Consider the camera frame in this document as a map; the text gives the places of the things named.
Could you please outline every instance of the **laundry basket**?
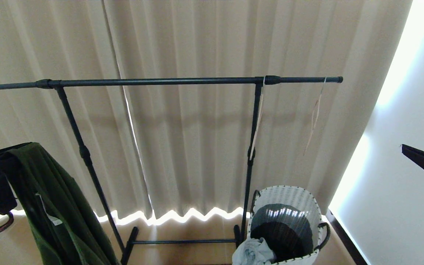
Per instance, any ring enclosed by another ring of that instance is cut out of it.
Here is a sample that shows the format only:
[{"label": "laundry basket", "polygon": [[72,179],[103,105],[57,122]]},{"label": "laundry basket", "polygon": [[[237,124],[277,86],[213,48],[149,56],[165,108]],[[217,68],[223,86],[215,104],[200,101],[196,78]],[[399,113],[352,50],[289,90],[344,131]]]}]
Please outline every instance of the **laundry basket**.
[{"label": "laundry basket", "polygon": [[320,207],[310,192],[271,186],[255,191],[248,222],[248,238],[261,237],[278,257],[274,264],[311,265],[330,238],[330,227],[322,222]]}]

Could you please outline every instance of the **black metal clothes rack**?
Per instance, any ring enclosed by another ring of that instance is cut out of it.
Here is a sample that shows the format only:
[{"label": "black metal clothes rack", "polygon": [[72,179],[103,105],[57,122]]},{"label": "black metal clothes rack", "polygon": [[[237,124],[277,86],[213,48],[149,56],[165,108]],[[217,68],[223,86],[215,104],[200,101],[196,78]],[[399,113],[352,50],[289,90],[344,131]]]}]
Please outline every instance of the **black metal clothes rack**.
[{"label": "black metal clothes rack", "polygon": [[[79,145],[79,154],[83,158],[84,164],[88,168],[91,179],[96,187],[96,191],[101,200],[102,206],[107,214],[109,223],[113,229],[114,236],[122,251],[121,264],[125,265],[132,252],[135,244],[189,244],[189,243],[235,243],[238,245],[243,242],[245,237],[246,225],[246,210],[248,208],[248,201],[250,195],[250,184],[252,176],[253,162],[256,155],[256,149],[252,149],[252,141],[256,132],[258,122],[259,101],[261,98],[261,91],[263,85],[273,85],[280,83],[320,83],[320,82],[335,82],[341,83],[343,77],[278,77],[275,75],[266,75],[265,77],[213,77],[213,78],[159,78],[159,79],[100,79],[100,80],[50,80],[42,79],[35,82],[26,83],[13,83],[13,84],[0,84],[1,89],[17,89],[17,88],[42,88],[42,89],[55,89],[62,101],[64,111],[68,116],[71,128],[73,130],[76,141]],[[98,176],[94,170],[91,161],[91,155],[88,148],[85,146],[81,137],[81,133],[74,119],[73,112],[64,91],[65,87],[79,87],[79,86],[139,86],[139,85],[188,85],[188,84],[255,84],[254,90],[254,105],[252,117],[252,129],[250,147],[248,149],[248,162],[246,169],[246,185],[243,203],[243,216],[241,228],[235,225],[233,228],[234,238],[221,238],[211,240],[155,240],[155,241],[138,241],[138,228],[134,227],[130,233],[130,237],[126,245],[123,244],[119,231],[116,228],[114,220],[111,216],[109,205],[107,204],[106,196],[102,191],[101,184],[99,183]]]}]

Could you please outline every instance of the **white wall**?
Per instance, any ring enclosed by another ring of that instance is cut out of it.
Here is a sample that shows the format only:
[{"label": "white wall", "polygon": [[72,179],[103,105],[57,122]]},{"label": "white wall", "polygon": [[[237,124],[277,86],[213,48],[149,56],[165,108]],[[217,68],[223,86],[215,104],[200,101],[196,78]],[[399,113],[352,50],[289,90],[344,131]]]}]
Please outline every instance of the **white wall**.
[{"label": "white wall", "polygon": [[[424,12],[414,5],[409,20]],[[372,265],[424,265],[424,170],[400,147],[424,150],[424,22],[414,22],[330,205]]]}]

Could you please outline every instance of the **crumpled towel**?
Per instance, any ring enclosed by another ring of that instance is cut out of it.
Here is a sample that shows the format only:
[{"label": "crumpled towel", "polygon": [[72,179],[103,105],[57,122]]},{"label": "crumpled towel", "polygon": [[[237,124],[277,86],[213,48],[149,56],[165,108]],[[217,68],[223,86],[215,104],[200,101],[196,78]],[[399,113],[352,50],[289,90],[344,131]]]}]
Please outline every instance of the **crumpled towel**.
[{"label": "crumpled towel", "polygon": [[264,238],[247,238],[233,253],[233,265],[271,265],[276,255]]}]

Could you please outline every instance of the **white woven basket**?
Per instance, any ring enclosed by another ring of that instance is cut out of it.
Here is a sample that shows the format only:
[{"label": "white woven basket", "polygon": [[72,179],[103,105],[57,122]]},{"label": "white woven basket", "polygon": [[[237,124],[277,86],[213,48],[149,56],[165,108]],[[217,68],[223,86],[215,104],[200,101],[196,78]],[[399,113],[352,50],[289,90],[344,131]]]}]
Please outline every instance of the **white woven basket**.
[{"label": "white woven basket", "polygon": [[[248,222],[248,238],[251,237],[252,226],[256,228],[256,222],[253,222],[253,217],[259,211],[260,208],[268,207],[271,205],[282,204],[285,205],[284,210],[279,212],[273,212],[274,216],[280,220],[284,220],[292,217],[296,220],[296,216],[299,218],[306,218],[312,232],[312,244],[313,252],[300,258],[293,258],[284,260],[274,264],[292,264],[292,265],[311,265],[317,259],[317,255],[321,248],[326,244],[330,236],[330,229],[328,223],[322,222],[320,207],[313,195],[305,190],[304,188],[294,186],[271,186],[261,191],[255,191],[254,199],[252,202],[252,213],[251,218]],[[327,232],[323,239],[323,227],[326,226]]]}]

